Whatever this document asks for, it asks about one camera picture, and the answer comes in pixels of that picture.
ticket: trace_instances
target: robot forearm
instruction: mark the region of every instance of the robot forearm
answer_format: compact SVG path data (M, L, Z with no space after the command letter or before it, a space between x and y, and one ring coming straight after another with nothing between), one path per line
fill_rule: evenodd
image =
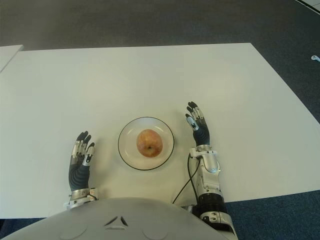
M216 230L229 232L237 239L232 219L227 212L220 190L220 164L210 145L199 145L190 149L190 156L199 160L197 176L198 203L192 213Z

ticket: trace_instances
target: robotic arm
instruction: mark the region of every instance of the robotic arm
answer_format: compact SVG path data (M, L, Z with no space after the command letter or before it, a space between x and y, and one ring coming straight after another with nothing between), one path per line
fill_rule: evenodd
M77 137L70 159L69 185L71 189L70 200L65 203L67 209L98 200L98 190L89 189L90 162L95 152L95 143L87 145L91 139L88 131L80 133Z
M237 239L232 219L227 212L224 197L220 189L220 164L210 145L210 134L206 120L200 108L192 101L186 108L192 116L186 114L186 121L193 130L196 147L190 149L190 157L199 161L197 170L197 205L192 213L212 228L230 232Z

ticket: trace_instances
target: plate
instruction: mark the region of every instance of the plate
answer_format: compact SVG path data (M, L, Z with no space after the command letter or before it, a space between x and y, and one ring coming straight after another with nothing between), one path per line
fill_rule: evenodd
M137 148L137 137L146 129L157 132L163 148L158 156L143 156ZM155 117L140 117L129 122L121 131L118 139L118 150L123 161L138 170L151 170L164 164L174 150L174 135L171 129L160 119Z

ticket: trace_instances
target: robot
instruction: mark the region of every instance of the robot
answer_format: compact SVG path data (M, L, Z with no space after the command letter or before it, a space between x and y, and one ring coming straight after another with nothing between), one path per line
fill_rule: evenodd
M82 132L76 139L69 166L70 200L67 210L38 221L5 240L237 240L232 219L220 189L220 164L210 144L210 134L200 108L188 103L186 121L196 146L188 156L188 174L196 205L179 207L153 199L123 197L98 199L89 188L90 163L95 144ZM197 161L191 175L190 160ZM193 176L197 174L196 187Z

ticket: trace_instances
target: plate rim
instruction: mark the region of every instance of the plate rim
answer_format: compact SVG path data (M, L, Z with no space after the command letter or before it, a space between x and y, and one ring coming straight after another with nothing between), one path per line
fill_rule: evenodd
M140 169L140 168L136 168L136 167L134 167L134 166L129 165L129 163L127 163L127 162L124 160L124 158L122 157L122 155L121 155L121 153L120 153L120 149L119 149L120 136L121 136L122 132L124 131L124 129L126 128L126 126L128 126L130 123L132 123L132 122L135 121L135 120L143 119L143 118L157 119L157 120L159 120L160 122L163 122L164 125L166 125L166 126L168 127L168 129L170 130L171 135L172 135L172 138L173 138L172 150L171 150L171 152L170 152L170 155L167 157L167 159L166 159L163 163L161 163L159 166L156 166L156 167L154 167L154 168L149 168L149 169ZM118 137L118 153L119 153L122 161L124 161L124 163L127 164L129 167L131 167L131 168L133 168L133 169L140 170L140 171L149 171L149 170L153 170L153 169L156 169L156 168L161 167L161 166L162 166L163 164L165 164L165 163L168 161L168 159L171 157L171 155L172 155L172 153L173 153L173 151L174 151L174 148L175 148L175 137L174 137L174 133L172 132L171 128L170 128L164 121L162 121L162 120L160 120L159 118L156 118L156 117L154 117L154 116L141 116L141 117L137 117L137 118L131 120L130 122L128 122L128 123L122 128L122 130L121 130L121 132L120 132L120 134L119 134L119 137Z

